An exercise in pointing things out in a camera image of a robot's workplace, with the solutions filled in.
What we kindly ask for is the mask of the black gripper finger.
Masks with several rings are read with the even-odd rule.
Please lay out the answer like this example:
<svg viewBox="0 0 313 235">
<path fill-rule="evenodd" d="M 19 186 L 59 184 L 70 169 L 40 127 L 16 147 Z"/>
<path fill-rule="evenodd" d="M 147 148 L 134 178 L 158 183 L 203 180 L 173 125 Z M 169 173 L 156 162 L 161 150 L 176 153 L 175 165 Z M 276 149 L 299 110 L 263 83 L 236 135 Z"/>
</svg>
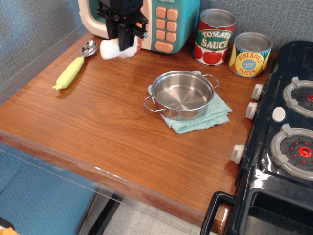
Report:
<svg viewBox="0 0 313 235">
<path fill-rule="evenodd" d="M 106 28 L 109 39 L 118 38 L 118 23 L 119 19 L 117 20 L 106 19 Z"/>
<path fill-rule="evenodd" d="M 125 51 L 134 44 L 135 36 L 145 39 L 148 36 L 145 23 L 127 25 L 122 23 L 118 26 L 118 43 L 120 51 Z"/>
</svg>

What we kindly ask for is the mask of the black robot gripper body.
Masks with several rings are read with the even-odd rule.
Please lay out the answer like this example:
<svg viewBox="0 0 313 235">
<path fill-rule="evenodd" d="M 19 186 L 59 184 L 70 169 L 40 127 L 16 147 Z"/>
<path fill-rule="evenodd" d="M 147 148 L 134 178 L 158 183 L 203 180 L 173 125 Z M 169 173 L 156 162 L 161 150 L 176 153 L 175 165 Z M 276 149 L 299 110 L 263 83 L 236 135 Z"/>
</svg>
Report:
<svg viewBox="0 0 313 235">
<path fill-rule="evenodd" d="M 117 20 L 119 24 L 127 25 L 135 23 L 148 23 L 148 19 L 142 14 L 142 0 L 99 0 L 98 14 L 105 19 Z"/>
</svg>

